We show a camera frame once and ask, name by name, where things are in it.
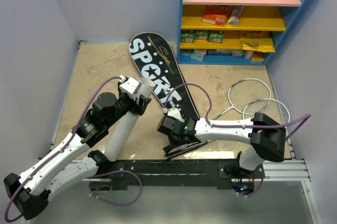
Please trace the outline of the white shuttlecock tube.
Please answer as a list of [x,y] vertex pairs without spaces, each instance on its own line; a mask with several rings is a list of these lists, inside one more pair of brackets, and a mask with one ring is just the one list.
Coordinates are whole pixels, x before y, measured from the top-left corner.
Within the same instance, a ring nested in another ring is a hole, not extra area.
[[[156,87],[156,84],[147,78],[141,77],[138,79],[142,83],[141,88],[138,91],[137,98],[140,95],[144,95],[146,98],[150,98],[151,93]],[[118,159],[124,145],[130,136],[138,118],[141,115],[135,115],[131,112],[127,112],[119,121],[116,126],[113,135],[106,146],[105,156],[111,161],[114,162]]]

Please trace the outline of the black racket cover bag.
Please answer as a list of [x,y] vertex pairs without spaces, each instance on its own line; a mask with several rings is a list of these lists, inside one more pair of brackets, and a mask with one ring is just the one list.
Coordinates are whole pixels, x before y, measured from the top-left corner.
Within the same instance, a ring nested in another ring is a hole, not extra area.
[[154,32],[134,35],[129,42],[129,54],[139,74],[155,83],[153,94],[161,106],[177,108],[184,119],[200,117],[187,86],[174,89],[185,79],[173,48],[162,35]]

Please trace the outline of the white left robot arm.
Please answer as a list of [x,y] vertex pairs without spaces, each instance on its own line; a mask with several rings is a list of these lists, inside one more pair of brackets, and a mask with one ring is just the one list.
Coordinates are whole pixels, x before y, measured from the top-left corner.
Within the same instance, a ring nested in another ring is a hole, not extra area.
[[[38,216],[62,188],[86,177],[103,178],[108,174],[109,165],[105,161],[117,160],[138,117],[151,101],[153,88],[144,84],[120,85],[118,91],[119,97],[96,91],[78,123],[55,149],[25,172],[11,173],[4,179],[9,205],[17,207],[20,217],[31,220]],[[92,151],[81,166],[71,170],[68,165],[107,136],[115,123],[118,126],[105,152]]]

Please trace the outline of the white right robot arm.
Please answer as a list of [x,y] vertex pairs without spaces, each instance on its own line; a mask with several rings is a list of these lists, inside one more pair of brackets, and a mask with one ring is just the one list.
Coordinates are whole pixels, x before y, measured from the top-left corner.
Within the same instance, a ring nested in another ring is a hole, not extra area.
[[224,140],[249,145],[224,168],[227,174],[237,178],[249,177],[264,161],[284,161],[286,129],[264,113],[237,121],[208,121],[205,118],[181,121],[166,114],[161,118],[157,131],[168,138],[169,144],[163,149],[168,159],[182,154],[176,148],[186,144],[195,146]]

